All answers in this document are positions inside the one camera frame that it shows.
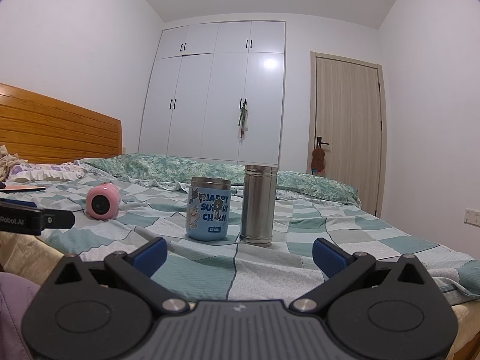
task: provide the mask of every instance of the wardrobe door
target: wardrobe door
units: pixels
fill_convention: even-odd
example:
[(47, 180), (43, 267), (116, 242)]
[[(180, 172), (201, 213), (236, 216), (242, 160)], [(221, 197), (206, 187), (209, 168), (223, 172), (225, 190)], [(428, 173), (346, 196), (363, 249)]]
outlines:
[(237, 161), (247, 52), (214, 54), (200, 158)]
[(180, 48), (183, 49), (183, 45), (185, 44), (187, 30), (188, 26), (164, 30), (160, 38), (160, 44), (158, 45), (156, 59), (180, 56), (182, 54)]
[(139, 152), (166, 155), (182, 57), (155, 61), (142, 119)]
[(248, 54), (245, 98), (247, 130), (238, 151), (239, 162), (277, 164), (283, 102), (283, 54)]
[(283, 21), (252, 21), (249, 51), (284, 53), (285, 23)]
[(231, 21), (218, 26), (216, 53), (244, 53), (250, 47), (251, 21)]
[(217, 32), (218, 23), (189, 25), (182, 55), (213, 53)]
[(203, 119), (213, 54), (182, 57), (167, 154), (200, 158)]

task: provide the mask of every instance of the purple fabric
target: purple fabric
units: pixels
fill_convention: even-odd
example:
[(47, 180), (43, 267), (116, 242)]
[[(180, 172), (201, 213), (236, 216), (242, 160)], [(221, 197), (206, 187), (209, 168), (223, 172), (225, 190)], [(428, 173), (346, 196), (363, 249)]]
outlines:
[(11, 175), (16, 175), (17, 173), (20, 173), (22, 172), (23, 169), (21, 166), (18, 166), (18, 165), (14, 165), (11, 169), (10, 169), (10, 174)]
[(0, 360), (30, 360), (20, 323), (39, 286), (14, 274), (0, 273)]

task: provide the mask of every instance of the door handle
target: door handle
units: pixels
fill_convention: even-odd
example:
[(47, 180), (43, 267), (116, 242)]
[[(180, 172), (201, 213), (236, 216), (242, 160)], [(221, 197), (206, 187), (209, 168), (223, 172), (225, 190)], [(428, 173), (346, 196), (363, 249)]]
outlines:
[(327, 142), (322, 142), (322, 137), (317, 137), (317, 147), (322, 147), (322, 145), (329, 145)]

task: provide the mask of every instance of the pink camera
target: pink camera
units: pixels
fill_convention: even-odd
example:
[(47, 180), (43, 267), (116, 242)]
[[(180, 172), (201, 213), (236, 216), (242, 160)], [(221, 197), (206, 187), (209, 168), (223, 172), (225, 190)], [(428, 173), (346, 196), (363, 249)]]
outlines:
[(113, 218), (119, 209), (120, 191), (112, 183), (103, 183), (93, 187), (87, 194), (87, 214), (94, 219)]

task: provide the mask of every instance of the checkered bed sheet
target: checkered bed sheet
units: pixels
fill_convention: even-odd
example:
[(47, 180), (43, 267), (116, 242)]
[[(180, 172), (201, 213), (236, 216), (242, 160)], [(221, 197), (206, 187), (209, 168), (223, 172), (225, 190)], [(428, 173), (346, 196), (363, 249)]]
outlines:
[[(90, 188), (112, 181), (121, 191), (118, 216), (109, 221), (85, 215)], [(41, 182), (44, 192), (0, 197), (36, 202), (75, 212), (69, 230), (42, 233), (47, 245), (76, 253), (84, 261), (102, 260), (116, 250), (131, 252), (158, 235), (169, 244), (166, 263), (152, 279), (185, 299), (283, 299), (286, 304), (326, 280), (311, 257), (317, 238), (348, 253), (366, 251), (378, 260), (396, 261), (405, 253), (424, 263), (450, 304), (480, 298), (480, 263), (470, 256), (391, 227), (353, 205), (319, 200), (276, 200), (272, 246), (239, 243), (242, 198), (232, 196), (229, 230), (222, 241), (199, 242), (186, 236), (187, 193), (144, 187), (87, 175)]]

